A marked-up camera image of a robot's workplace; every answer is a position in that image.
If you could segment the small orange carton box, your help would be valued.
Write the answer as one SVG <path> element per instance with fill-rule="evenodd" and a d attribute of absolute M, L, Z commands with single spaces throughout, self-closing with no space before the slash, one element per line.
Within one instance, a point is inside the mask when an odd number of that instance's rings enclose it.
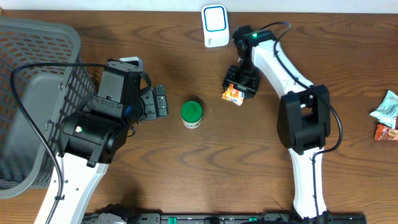
<path fill-rule="evenodd" d="M 233 102 L 234 104 L 241 106 L 244 101 L 245 94 L 234 88 L 231 83 L 228 85 L 227 89 L 222 94 L 222 99 Z"/>

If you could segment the green lid jar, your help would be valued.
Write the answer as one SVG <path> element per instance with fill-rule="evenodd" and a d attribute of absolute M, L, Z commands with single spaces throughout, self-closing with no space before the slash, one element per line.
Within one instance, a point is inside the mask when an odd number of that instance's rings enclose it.
<path fill-rule="evenodd" d="M 198 128 L 203 120 L 203 108 L 196 101 L 188 101 L 182 106 L 181 117 L 186 128 Z"/>

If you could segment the mint green wipes pack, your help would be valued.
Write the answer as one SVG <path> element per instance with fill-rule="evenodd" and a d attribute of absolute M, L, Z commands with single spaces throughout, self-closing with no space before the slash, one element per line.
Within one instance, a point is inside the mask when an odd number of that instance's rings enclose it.
<path fill-rule="evenodd" d="M 369 115 L 377 118 L 385 126 L 395 129 L 397 122 L 397 95 L 388 90 L 382 103 Z"/>

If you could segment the red brown chocolate bar wrapper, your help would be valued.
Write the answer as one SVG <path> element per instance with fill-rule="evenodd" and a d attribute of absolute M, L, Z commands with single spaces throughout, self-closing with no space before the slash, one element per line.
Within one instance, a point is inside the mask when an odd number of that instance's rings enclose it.
<path fill-rule="evenodd" d="M 381 140 L 397 141 L 398 140 L 398 130 L 392 129 L 392 128 L 384 126 L 382 124 L 378 124 L 374 138 L 377 141 L 381 141 Z"/>

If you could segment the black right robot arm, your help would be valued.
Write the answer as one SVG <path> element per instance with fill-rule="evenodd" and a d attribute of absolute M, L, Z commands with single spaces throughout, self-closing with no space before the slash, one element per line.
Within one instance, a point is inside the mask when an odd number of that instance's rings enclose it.
<path fill-rule="evenodd" d="M 320 218 L 327 211 L 321 152 L 330 135 L 329 92 L 294 67 L 268 27 L 258 31 L 239 27 L 233 41 L 239 64 L 227 71 L 223 98 L 241 105 L 256 95 L 261 76 L 265 76 L 280 99 L 277 134 L 292 160 L 294 212 L 301 221 Z"/>

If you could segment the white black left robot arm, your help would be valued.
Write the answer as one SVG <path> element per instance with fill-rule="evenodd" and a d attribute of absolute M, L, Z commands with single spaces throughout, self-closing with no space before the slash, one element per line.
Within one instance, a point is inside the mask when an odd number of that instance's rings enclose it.
<path fill-rule="evenodd" d="M 95 188 L 136 123 L 166 117 L 165 88 L 151 86 L 139 57 L 108 60 L 90 111 L 77 109 L 62 119 L 57 162 L 36 223 L 81 223 Z"/>

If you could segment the white black barcode scanner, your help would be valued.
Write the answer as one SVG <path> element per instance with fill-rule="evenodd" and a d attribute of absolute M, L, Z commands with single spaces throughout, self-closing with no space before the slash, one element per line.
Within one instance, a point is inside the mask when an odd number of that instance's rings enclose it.
<path fill-rule="evenodd" d="M 222 47 L 229 43 L 228 13 L 224 5 L 204 6 L 201 10 L 204 44 L 207 48 Z"/>

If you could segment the dark grey plastic basket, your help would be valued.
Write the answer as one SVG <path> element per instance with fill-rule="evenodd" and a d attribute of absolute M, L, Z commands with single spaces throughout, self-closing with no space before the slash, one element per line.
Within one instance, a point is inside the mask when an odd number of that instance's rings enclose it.
<path fill-rule="evenodd" d="M 64 24 L 1 17 L 1 198 L 49 185 L 53 162 L 11 93 L 10 74 L 32 63 L 80 63 L 81 40 Z M 85 68 L 34 67 L 18 72 L 16 91 L 53 151 L 62 119 L 95 91 Z"/>

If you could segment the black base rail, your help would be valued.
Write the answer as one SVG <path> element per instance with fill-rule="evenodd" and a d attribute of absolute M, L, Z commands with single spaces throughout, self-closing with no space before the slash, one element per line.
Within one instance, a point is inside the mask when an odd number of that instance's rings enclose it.
<path fill-rule="evenodd" d="M 266 224 L 266 223 L 323 223 L 323 224 L 367 224 L 363 214 L 323 212 L 316 218 L 300 218 L 294 210 L 273 211 L 262 214 L 166 214 L 134 213 L 120 204 L 109 204 L 98 213 L 85 215 L 83 224 Z"/>

